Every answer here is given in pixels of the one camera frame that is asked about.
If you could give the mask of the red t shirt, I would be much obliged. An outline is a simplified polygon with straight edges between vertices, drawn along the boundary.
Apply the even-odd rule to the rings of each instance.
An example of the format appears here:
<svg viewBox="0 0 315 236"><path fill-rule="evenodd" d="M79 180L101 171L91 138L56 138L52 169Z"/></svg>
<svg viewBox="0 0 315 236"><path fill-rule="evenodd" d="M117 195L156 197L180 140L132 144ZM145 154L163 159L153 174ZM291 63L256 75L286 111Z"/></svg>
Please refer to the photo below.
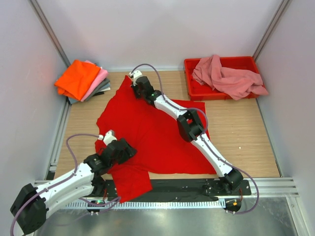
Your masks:
<svg viewBox="0 0 315 236"><path fill-rule="evenodd" d="M182 139L174 118L135 97L128 76L96 124L101 135L113 130L117 139L124 138L137 151L108 172L122 203L152 190L149 173L216 173L203 154Z"/></svg>

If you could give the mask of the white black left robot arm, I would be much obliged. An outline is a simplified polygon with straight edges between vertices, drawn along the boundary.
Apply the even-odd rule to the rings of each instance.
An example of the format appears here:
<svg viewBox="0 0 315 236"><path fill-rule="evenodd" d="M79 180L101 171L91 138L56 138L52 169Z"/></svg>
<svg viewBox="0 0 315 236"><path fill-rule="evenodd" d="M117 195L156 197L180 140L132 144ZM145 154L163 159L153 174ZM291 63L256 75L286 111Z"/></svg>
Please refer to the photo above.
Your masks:
<svg viewBox="0 0 315 236"><path fill-rule="evenodd" d="M10 235L14 234L15 224L19 224L23 233L28 235L64 205L85 196L100 196L106 188L102 175L137 153L124 138L117 139L112 130L96 138L105 144L101 153L88 156L82 163L75 161L73 170L55 180L37 187L27 184L20 190L10 208L14 216Z"/></svg>

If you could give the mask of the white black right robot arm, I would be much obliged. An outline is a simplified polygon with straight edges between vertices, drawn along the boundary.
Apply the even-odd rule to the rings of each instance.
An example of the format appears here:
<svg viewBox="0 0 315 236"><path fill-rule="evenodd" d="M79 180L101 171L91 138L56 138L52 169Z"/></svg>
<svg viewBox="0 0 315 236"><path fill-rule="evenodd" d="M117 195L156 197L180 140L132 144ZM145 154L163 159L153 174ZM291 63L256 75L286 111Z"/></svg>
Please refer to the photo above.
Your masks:
<svg viewBox="0 0 315 236"><path fill-rule="evenodd" d="M131 87L136 98L143 98L148 104L176 120L182 139L195 146L210 162L226 194L232 195L239 190L243 176L221 155L206 135L206 129L199 117L199 114L205 115L202 110L186 108L170 100L161 91L154 89L146 76L132 77Z"/></svg>

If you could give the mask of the grey folded t shirt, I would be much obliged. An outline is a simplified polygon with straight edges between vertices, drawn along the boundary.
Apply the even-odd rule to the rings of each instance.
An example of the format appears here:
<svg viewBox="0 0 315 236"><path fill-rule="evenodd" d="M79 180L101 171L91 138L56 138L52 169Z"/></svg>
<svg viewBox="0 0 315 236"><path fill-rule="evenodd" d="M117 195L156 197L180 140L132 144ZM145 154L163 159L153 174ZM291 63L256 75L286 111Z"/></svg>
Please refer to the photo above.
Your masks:
<svg viewBox="0 0 315 236"><path fill-rule="evenodd" d="M99 92L104 86L106 86L108 83L110 83L109 79L104 79L92 92L91 94L84 99L84 101L88 101L95 93Z"/></svg>

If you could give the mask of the pink folded t shirt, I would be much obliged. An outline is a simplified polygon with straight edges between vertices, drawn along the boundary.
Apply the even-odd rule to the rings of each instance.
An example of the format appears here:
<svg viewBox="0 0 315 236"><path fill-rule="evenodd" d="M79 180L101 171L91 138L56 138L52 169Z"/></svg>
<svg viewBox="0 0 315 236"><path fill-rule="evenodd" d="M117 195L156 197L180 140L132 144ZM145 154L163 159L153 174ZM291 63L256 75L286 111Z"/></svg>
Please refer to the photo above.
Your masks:
<svg viewBox="0 0 315 236"><path fill-rule="evenodd" d="M104 80L106 79L108 76L108 71L103 69L102 67L100 67L100 70L98 72L98 74L96 75L95 79L93 80L93 82L91 83L90 87L88 88L87 92L85 93L85 95L83 96L83 98L81 98L81 102L84 102L84 99L87 98L91 92Z"/></svg>

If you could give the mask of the black folded t shirt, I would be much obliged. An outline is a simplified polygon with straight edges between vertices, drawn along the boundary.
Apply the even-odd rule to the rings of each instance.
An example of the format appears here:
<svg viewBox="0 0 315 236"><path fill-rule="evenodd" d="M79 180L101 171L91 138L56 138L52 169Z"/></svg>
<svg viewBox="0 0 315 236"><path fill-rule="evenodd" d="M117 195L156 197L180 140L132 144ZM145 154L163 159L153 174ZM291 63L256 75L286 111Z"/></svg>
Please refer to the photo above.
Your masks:
<svg viewBox="0 0 315 236"><path fill-rule="evenodd" d="M103 94L105 94L105 92L95 93L93 96L99 96L99 95L103 95Z"/></svg>

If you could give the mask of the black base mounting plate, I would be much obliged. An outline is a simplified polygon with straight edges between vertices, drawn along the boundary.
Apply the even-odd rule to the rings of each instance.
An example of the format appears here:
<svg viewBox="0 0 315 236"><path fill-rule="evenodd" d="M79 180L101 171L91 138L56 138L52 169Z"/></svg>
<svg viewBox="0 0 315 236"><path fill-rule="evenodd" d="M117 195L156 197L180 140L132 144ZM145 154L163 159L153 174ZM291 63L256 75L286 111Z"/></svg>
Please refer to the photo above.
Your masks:
<svg viewBox="0 0 315 236"><path fill-rule="evenodd" d="M237 198L251 195L249 182L243 180L235 190L227 190L219 179L106 180L98 197L121 202L208 202L215 197Z"/></svg>

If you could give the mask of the orange folded t shirt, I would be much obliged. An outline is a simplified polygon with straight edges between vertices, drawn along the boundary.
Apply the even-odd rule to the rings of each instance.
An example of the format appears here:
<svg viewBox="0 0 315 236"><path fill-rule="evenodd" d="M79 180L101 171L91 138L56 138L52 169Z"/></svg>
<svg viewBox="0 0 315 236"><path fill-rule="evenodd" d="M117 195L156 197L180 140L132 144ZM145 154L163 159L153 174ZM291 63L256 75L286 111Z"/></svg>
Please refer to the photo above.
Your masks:
<svg viewBox="0 0 315 236"><path fill-rule="evenodd" d="M100 67L97 65L76 59L57 79L54 86L59 95L81 100L99 72Z"/></svg>

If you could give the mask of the teal folded t shirt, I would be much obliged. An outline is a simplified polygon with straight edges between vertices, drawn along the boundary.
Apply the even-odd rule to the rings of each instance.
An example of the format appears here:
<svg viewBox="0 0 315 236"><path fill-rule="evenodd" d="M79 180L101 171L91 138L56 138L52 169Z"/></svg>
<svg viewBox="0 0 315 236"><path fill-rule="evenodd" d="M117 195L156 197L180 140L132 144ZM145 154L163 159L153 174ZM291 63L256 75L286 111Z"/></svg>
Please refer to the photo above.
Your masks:
<svg viewBox="0 0 315 236"><path fill-rule="evenodd" d="M104 86L102 89L107 88L107 87L110 87L110 86L111 86L110 83L108 83L108 84L107 84L106 86ZM68 98L67 100L68 100L69 104L74 104L74 103L77 103L77 102L78 102L78 100L75 100L75 99L72 99L72 98Z"/></svg>

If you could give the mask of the dusty pink crumpled t shirt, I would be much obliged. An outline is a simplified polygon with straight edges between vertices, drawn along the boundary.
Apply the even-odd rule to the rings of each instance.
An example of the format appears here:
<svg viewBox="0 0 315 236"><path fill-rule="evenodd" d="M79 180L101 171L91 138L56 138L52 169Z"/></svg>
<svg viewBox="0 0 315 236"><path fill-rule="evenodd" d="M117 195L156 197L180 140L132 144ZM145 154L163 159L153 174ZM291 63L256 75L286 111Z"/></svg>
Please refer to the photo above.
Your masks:
<svg viewBox="0 0 315 236"><path fill-rule="evenodd" d="M223 67L218 55L202 58L193 70L192 77L200 85L208 85L212 90L223 92L234 100L245 98L250 93L269 94L258 73Z"/></svg>

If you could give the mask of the left corner aluminium post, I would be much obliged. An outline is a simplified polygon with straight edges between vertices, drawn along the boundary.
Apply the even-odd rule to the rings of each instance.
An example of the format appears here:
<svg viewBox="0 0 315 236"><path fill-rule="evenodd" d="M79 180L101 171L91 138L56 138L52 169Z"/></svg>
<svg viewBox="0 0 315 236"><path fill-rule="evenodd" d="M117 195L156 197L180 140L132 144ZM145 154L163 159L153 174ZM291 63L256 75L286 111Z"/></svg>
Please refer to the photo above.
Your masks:
<svg viewBox="0 0 315 236"><path fill-rule="evenodd" d="M70 66L70 61L61 46L56 34L54 33L54 30L52 29L47 17L45 16L45 13L43 12L40 4L37 0L28 0L29 4L31 5L32 9L34 10L36 16L38 17L40 23L42 24L44 30L46 31L48 37L50 38L53 46L55 47L57 53L59 54L60 58L62 59L65 66Z"/></svg>

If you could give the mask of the corner aluminium post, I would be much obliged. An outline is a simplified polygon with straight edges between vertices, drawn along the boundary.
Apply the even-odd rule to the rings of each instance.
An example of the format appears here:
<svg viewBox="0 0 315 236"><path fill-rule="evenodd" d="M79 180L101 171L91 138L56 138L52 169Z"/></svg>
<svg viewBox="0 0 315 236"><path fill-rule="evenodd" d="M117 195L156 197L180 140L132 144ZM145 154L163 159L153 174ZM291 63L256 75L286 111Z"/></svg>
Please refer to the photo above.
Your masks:
<svg viewBox="0 0 315 236"><path fill-rule="evenodd" d="M32 9L34 10L36 16L38 17L40 23L42 24L44 30L46 31L48 37L50 38L53 46L55 47L57 53L59 54L60 58L62 59L65 66L70 66L70 61L61 46L56 34L54 33L54 30L52 29L47 17L45 16L45 13L43 12L40 4L37 0L28 0L29 4L31 5Z"/></svg>
<svg viewBox="0 0 315 236"><path fill-rule="evenodd" d="M292 2L292 0L282 0L280 2L279 7L277 8L275 14L273 15L266 31L263 34L263 37L261 38L253 56L252 56L255 62L258 60L260 54L262 53L264 47L266 46L267 42L271 38L273 32L276 30L279 22L281 21L282 17L286 13L291 2Z"/></svg>

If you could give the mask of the aluminium frame rail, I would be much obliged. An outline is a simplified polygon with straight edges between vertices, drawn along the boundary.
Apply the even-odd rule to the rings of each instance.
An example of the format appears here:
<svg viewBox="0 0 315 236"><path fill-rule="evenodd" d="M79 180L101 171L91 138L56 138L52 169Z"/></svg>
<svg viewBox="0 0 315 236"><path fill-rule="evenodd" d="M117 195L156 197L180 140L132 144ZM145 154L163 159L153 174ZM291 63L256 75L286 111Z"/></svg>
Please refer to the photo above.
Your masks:
<svg viewBox="0 0 315 236"><path fill-rule="evenodd" d="M151 184L156 187L162 183L188 183L201 179L152 179ZM291 177L258 177L254 178L260 197L298 197L296 184Z"/></svg>

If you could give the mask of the right corner aluminium post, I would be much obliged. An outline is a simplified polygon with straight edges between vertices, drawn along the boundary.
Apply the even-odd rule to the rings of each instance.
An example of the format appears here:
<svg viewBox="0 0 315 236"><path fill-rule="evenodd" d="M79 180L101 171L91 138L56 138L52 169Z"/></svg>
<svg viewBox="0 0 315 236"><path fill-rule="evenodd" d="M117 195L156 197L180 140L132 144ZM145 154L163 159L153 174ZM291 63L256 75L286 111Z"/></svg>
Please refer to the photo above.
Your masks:
<svg viewBox="0 0 315 236"><path fill-rule="evenodd" d="M291 2L292 2L292 0L282 0L280 2L279 7L277 8L275 14L273 15L266 31L263 34L263 37L261 38L253 56L252 56L255 62L258 60L260 54L262 53L264 47L266 46L267 42L271 38L273 32L276 30L279 22L281 21L282 17L286 13Z"/></svg>

